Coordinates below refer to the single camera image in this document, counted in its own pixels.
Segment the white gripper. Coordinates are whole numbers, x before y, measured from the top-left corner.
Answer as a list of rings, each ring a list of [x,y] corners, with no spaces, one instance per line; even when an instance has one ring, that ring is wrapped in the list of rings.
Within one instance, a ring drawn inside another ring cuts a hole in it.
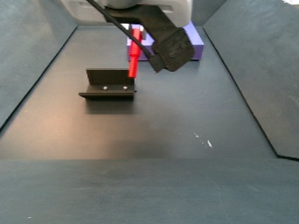
[[[193,0],[94,0],[102,7],[127,9],[139,4],[157,5],[173,23],[183,27],[193,18]],[[61,0],[65,8],[81,25],[106,23],[105,16],[91,6],[87,0]],[[141,25],[142,40],[147,38],[146,28]]]

